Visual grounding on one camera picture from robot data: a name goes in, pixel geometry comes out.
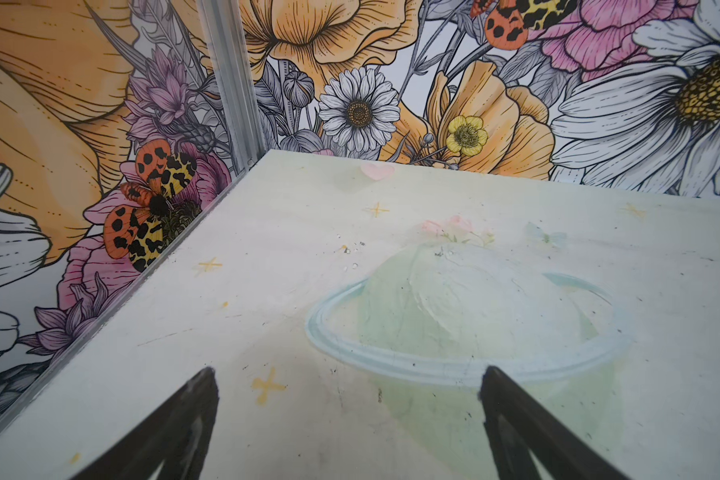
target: pink heart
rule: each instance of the pink heart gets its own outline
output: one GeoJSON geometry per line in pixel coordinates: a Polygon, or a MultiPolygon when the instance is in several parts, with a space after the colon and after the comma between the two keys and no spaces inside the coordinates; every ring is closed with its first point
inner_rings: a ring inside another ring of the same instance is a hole
{"type": "Polygon", "coordinates": [[[371,180],[384,180],[394,173],[394,166],[382,161],[365,161],[360,165],[360,170],[371,180]]]}

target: white daisy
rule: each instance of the white daisy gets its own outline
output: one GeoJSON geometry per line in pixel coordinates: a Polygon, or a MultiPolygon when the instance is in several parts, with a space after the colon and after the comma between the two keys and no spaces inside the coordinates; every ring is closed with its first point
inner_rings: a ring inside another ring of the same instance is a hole
{"type": "Polygon", "coordinates": [[[693,20],[652,21],[635,43],[657,63],[585,82],[560,106],[553,180],[691,197],[720,196],[720,0],[693,20]]]}
{"type": "Polygon", "coordinates": [[[323,129],[350,152],[380,148],[392,139],[400,120],[398,92],[373,68],[356,68],[339,74],[320,95],[323,129]]]}

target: butterfly body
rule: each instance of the butterfly body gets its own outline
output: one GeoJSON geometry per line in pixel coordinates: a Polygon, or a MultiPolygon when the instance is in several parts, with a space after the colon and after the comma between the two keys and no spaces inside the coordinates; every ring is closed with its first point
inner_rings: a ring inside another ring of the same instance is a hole
{"type": "MultiPolygon", "coordinates": [[[[491,0],[474,0],[470,16],[488,10],[491,0]]],[[[498,0],[485,21],[485,38],[496,48],[517,50],[528,40],[528,30],[560,23],[576,9],[577,0],[498,0]]]]}
{"type": "Polygon", "coordinates": [[[136,172],[144,184],[125,182],[120,191],[138,206],[115,207],[104,222],[104,246],[115,259],[129,256],[139,272],[144,271],[163,253],[163,225],[169,222],[169,202],[189,185],[195,175],[196,161],[186,154],[173,157],[165,140],[153,140],[136,155],[136,172]]]}

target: planet illustration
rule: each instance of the planet illustration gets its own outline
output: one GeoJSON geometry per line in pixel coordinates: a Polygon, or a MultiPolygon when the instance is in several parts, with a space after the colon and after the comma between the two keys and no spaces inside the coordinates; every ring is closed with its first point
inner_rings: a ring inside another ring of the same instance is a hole
{"type": "Polygon", "coordinates": [[[370,372],[400,426],[465,478],[496,478],[477,397],[489,365],[605,458],[620,436],[626,312],[594,284],[490,248],[410,246],[317,304],[306,333],[370,372]]]}

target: wall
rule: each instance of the wall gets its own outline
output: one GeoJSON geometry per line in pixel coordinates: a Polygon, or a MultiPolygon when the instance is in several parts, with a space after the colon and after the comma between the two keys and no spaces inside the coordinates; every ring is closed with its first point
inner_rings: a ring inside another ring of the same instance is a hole
{"type": "Polygon", "coordinates": [[[240,1],[269,144],[720,200],[720,0],[517,4],[240,1]]]}
{"type": "Polygon", "coordinates": [[[194,0],[87,5],[0,3],[0,414],[241,171],[194,0]]]}

